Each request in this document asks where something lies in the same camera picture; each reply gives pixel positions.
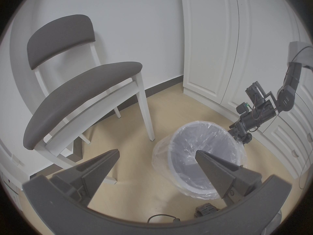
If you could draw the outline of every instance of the floor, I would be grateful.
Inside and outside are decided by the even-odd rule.
[[[152,165],[155,144],[174,133],[182,125],[196,121],[210,121],[228,129],[231,124],[219,113],[183,94],[182,83],[174,85],[148,98],[156,139],[149,140],[138,104],[89,128],[84,134],[91,144],[83,143],[83,157],[87,161],[111,149],[119,149],[120,159],[109,176],[117,179],[115,185],[102,184],[89,208],[125,220],[147,222],[154,214],[170,214],[181,220],[194,218],[195,207],[210,202],[217,208],[225,207],[221,199],[200,200],[181,194],[175,186],[157,174]],[[295,207],[302,190],[299,179],[294,180],[282,163],[260,142],[253,139],[245,145],[248,168],[260,172],[262,180],[276,174],[292,183],[292,190],[282,207],[283,219]],[[301,184],[306,174],[301,177]],[[20,193],[23,212],[42,233],[52,234],[36,215],[25,195]],[[171,222],[171,218],[156,217],[151,222]]]

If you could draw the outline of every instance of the cabinet door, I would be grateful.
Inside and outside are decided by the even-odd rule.
[[[237,0],[182,0],[185,27],[183,86],[221,103],[238,42]]]
[[[295,131],[305,150],[303,156],[307,159],[313,149],[313,115],[303,100],[296,94],[295,105],[288,112],[281,112],[279,116]],[[313,163],[313,154],[310,155],[310,162]]]
[[[266,93],[276,95],[287,71],[289,42],[299,40],[294,13],[285,0],[238,0],[238,6],[237,55],[221,103],[236,114],[242,102],[252,106],[245,90],[255,81]],[[260,130],[264,131],[271,121]]]
[[[300,41],[312,44],[309,35],[301,20],[296,16]],[[313,114],[313,72],[309,69],[302,68],[299,85],[296,93],[302,98],[302,100],[307,104],[311,113]]]
[[[284,166],[289,171],[295,171],[300,176],[307,155],[303,154],[306,153],[305,147],[292,128],[280,116],[277,116],[264,131],[264,135],[276,145],[287,159],[288,162],[279,158]],[[303,172],[309,168],[310,164],[310,161],[306,163]]]

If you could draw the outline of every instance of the gray upholstered chair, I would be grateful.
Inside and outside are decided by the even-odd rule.
[[[92,124],[101,119],[112,109],[120,117],[117,106],[133,95],[137,95],[148,136],[153,141],[152,128],[147,98],[143,86],[141,69],[138,62],[120,62],[100,65],[93,42],[95,34],[90,19],[85,15],[71,15],[54,20],[39,30],[29,39],[27,45],[29,65],[35,70],[38,82],[45,91],[45,83],[38,66],[51,57],[72,47],[90,44],[97,67],[90,69],[65,82],[40,104],[30,119],[23,138],[26,149],[35,149],[54,164],[69,168],[76,163],[61,155],[61,152]],[[120,82],[132,78],[132,82],[115,90],[109,89]],[[75,118],[66,121],[52,138],[45,143],[48,135],[66,116],[93,97],[108,92],[107,95],[85,109]]]

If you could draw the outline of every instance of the gray seat cushion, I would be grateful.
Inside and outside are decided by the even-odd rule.
[[[142,64],[138,62],[100,65],[62,84],[45,98],[32,116],[24,133],[24,147],[33,150],[68,114],[141,69]]]
[[[85,15],[71,15],[53,20],[38,29],[27,43],[30,68],[75,46],[95,41],[92,22]]]

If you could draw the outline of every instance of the clear plastic trash bag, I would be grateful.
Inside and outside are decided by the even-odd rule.
[[[153,148],[152,166],[187,196],[219,198],[195,159],[197,150],[247,167],[243,144],[235,141],[221,126],[203,121],[188,123],[160,140]]]

